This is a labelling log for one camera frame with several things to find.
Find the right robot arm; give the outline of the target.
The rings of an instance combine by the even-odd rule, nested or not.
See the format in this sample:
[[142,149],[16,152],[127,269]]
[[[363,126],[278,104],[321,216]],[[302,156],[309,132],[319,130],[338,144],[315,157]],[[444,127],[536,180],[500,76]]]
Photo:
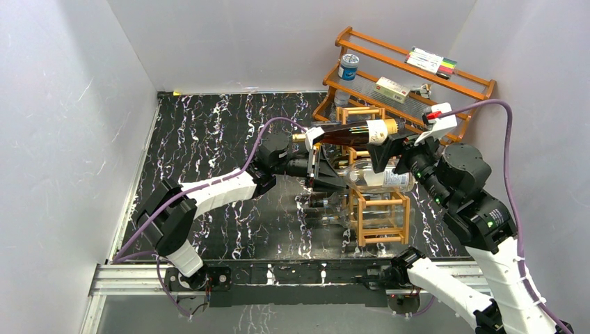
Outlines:
[[478,264],[490,294],[482,294],[439,269],[416,248],[392,260],[389,274],[401,288],[425,289],[469,323],[476,333],[571,333],[536,290],[518,249],[518,226],[507,206],[484,189],[491,167],[477,148],[441,146],[434,138],[390,135],[367,146],[374,170],[391,158],[444,209],[443,222]]

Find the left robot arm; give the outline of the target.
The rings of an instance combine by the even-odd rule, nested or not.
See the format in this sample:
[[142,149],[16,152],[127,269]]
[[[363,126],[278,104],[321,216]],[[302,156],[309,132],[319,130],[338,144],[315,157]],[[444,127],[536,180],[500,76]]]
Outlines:
[[292,152],[287,134],[259,138],[253,158],[245,169],[201,182],[177,184],[164,180],[138,209],[134,220],[156,254],[168,260],[190,289],[205,286],[209,269],[188,240],[193,221],[224,205],[258,198],[276,185],[277,175],[302,177],[307,188],[333,193],[346,189],[346,182],[326,161],[322,148]]

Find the clear glass bottle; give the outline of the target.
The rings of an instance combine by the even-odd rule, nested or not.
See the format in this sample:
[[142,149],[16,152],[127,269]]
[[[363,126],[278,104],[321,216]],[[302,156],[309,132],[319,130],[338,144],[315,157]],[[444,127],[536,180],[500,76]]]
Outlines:
[[351,189],[361,193],[405,193],[413,189],[415,178],[411,173],[396,174],[397,158],[391,158],[383,172],[374,172],[370,158],[359,159],[350,166],[341,168],[341,176]]

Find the dark red wine bottle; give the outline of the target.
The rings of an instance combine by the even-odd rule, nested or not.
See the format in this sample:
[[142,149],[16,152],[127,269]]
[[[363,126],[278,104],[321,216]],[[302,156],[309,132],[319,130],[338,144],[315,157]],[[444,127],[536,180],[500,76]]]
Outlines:
[[[402,132],[405,124],[401,120],[388,118],[361,120],[348,124],[324,122],[311,127],[321,127],[324,130],[324,136],[319,143],[363,148],[369,143],[381,144],[388,135]],[[293,134],[292,142],[304,143],[305,132]]]

